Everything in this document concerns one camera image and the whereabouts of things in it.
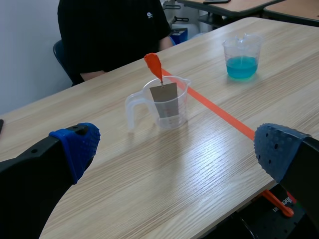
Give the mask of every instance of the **white wall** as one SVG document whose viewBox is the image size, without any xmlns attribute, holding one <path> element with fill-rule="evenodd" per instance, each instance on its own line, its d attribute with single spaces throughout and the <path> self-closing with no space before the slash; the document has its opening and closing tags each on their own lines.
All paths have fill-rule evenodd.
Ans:
<svg viewBox="0 0 319 239">
<path fill-rule="evenodd" d="M 0 114 L 71 86 L 52 47 L 59 0 L 0 0 Z"/>
</svg>

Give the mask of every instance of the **textured rubber pad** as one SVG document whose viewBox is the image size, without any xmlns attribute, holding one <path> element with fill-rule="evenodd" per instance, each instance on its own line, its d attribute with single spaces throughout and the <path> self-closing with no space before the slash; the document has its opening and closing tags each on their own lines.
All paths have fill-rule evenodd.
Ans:
<svg viewBox="0 0 319 239">
<path fill-rule="evenodd" d="M 277 183 L 283 179 L 300 144 L 308 134 L 282 125 L 266 123 L 255 133 L 255 153 L 262 168 Z"/>
<path fill-rule="evenodd" d="M 88 127 L 85 135 L 78 135 L 74 131 L 59 129 L 51 132 L 49 136 L 58 138 L 64 149 L 73 184 L 76 184 L 87 168 L 87 164 L 96 154 L 100 141 L 99 129 L 91 123 L 79 123 Z"/>
</svg>

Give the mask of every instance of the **plastic beaker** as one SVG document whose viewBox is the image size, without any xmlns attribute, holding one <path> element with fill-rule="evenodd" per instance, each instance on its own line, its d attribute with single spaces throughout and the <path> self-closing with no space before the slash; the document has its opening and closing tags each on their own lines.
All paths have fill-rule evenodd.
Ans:
<svg viewBox="0 0 319 239">
<path fill-rule="evenodd" d="M 226 67 L 229 76 L 237 79 L 254 75 L 258 68 L 262 37 L 244 34 L 242 39 L 237 36 L 223 42 Z"/>
<path fill-rule="evenodd" d="M 161 128 L 172 129 L 182 126 L 187 121 L 187 89 L 190 80 L 177 76 L 164 76 L 164 85 L 177 84 L 177 97 L 164 102 L 155 102 L 150 88 L 161 86 L 160 79 L 148 82 L 140 92 L 127 97 L 125 101 L 129 130 L 134 128 L 134 106 L 146 104 L 156 124 Z"/>
</svg>

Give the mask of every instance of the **wood grain surface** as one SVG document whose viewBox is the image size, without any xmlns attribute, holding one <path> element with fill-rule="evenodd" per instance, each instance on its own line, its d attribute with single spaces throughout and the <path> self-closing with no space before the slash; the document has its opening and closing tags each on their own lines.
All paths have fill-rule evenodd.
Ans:
<svg viewBox="0 0 319 239">
<path fill-rule="evenodd" d="M 266 7 L 266 10 L 290 16 L 319 20 L 318 0 L 285 0 Z"/>
<path fill-rule="evenodd" d="M 264 38 L 256 77 L 227 77 L 222 42 Z M 319 137 L 319 30 L 246 18 L 159 53 L 162 66 L 256 129 L 284 124 Z M 143 60 L 1 116 L 0 160 L 18 156 L 52 130 L 94 123 L 93 163 L 66 193 L 42 239 L 195 239 L 273 183 L 253 143 L 192 97 L 188 123 L 156 127 L 136 107 L 128 133 L 124 102 L 154 79 Z"/>
<path fill-rule="evenodd" d="M 204 0 L 188 0 L 203 3 Z M 231 0 L 228 3 L 210 4 L 210 6 L 224 8 L 228 11 L 246 11 L 261 5 L 268 4 L 274 0 Z"/>
</svg>

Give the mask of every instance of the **blue water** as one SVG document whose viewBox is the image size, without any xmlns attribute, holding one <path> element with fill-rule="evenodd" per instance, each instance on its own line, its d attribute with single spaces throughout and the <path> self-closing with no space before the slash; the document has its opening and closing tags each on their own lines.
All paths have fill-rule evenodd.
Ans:
<svg viewBox="0 0 319 239">
<path fill-rule="evenodd" d="M 236 56 L 226 62 L 227 72 L 233 78 L 248 78 L 255 74 L 258 62 L 255 57 Z"/>
</svg>

